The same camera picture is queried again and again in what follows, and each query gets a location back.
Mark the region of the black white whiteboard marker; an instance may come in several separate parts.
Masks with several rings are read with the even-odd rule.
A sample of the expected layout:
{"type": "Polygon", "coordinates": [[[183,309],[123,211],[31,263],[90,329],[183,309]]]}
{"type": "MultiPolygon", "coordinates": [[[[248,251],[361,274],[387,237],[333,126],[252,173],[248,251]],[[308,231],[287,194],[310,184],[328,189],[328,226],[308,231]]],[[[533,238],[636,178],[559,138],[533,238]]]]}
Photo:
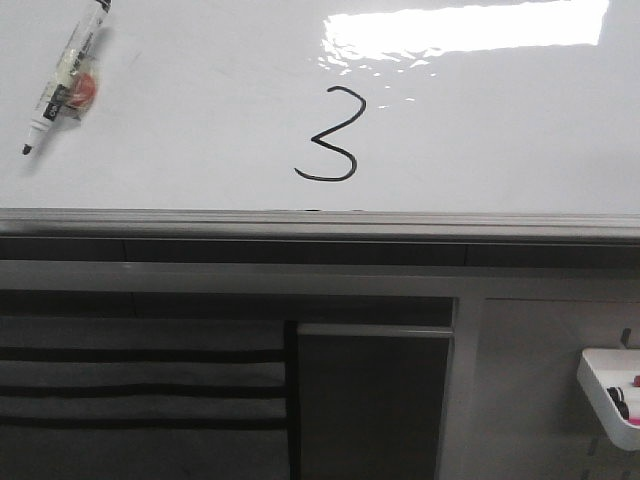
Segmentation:
{"type": "Polygon", "coordinates": [[[71,100],[74,82],[80,75],[80,68],[111,5],[109,0],[89,1],[86,4],[35,107],[22,148],[23,155],[29,155],[45,138],[63,107],[71,100]]]}

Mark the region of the dark grey panel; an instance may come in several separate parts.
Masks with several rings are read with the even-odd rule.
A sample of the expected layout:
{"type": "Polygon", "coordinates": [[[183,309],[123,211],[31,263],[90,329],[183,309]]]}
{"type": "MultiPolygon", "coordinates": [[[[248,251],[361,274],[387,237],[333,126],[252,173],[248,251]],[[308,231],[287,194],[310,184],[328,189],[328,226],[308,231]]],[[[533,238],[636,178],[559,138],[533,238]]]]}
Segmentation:
{"type": "Polygon", "coordinates": [[[436,478],[452,338],[448,327],[301,325],[302,478],[436,478]]]}

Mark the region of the white plastic marker tray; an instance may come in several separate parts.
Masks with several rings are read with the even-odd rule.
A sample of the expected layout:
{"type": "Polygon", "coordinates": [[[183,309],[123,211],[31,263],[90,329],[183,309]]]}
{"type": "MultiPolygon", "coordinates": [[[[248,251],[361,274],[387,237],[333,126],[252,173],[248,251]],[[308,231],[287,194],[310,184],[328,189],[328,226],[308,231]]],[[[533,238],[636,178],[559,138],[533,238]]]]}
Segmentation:
{"type": "Polygon", "coordinates": [[[608,387],[621,387],[629,418],[639,418],[638,349],[587,348],[581,353],[577,379],[611,442],[625,451],[639,450],[639,427],[624,420],[607,393],[608,387]]]}

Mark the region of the white whiteboard with aluminium frame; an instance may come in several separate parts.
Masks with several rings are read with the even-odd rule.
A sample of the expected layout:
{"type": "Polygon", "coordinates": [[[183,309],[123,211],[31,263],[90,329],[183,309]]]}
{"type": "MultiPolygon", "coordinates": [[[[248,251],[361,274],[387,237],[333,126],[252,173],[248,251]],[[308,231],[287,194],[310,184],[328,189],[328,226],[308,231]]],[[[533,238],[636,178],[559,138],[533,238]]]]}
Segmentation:
{"type": "Polygon", "coordinates": [[[635,1],[116,1],[24,155],[83,9],[1,5],[5,235],[639,239],[635,1]]]}

